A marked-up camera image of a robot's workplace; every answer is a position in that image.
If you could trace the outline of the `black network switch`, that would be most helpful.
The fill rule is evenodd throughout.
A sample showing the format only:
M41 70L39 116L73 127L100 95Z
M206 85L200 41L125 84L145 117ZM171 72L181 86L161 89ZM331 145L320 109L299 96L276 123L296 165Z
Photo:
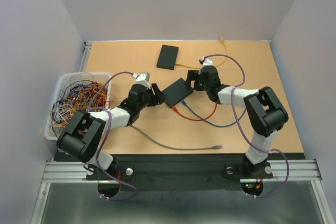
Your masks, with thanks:
M193 93L193 88L186 86L185 80L179 78L174 83L165 88L162 93L165 95L164 103L172 108L188 95Z
M162 45L161 51L156 63L157 68L174 70L179 47Z

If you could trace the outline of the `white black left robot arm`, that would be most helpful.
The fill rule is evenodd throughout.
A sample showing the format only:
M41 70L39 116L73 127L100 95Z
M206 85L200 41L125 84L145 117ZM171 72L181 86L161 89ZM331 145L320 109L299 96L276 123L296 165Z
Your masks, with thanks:
M103 151L99 145L103 134L109 133L113 128L133 124L144 108L160 105L164 99L165 94L157 84L154 83L149 88L134 84L128 97L113 109L100 112L76 111L58 137L56 145L82 163L99 167L98 171L104 178L113 178L117 166L113 163L113 156Z

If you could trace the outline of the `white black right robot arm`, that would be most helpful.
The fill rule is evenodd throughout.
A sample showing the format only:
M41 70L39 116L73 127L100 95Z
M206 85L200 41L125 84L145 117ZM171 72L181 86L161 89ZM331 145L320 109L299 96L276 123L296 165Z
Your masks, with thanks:
M222 84L214 66L200 70L189 70L185 81L187 88L194 82L193 90L206 92L216 104L231 105L237 126L249 148L243 157L241 170L244 175L253 177L265 165L271 145L277 133L288 122L289 116L270 87L262 89L240 89ZM243 108L254 130L249 140L240 125L235 107Z

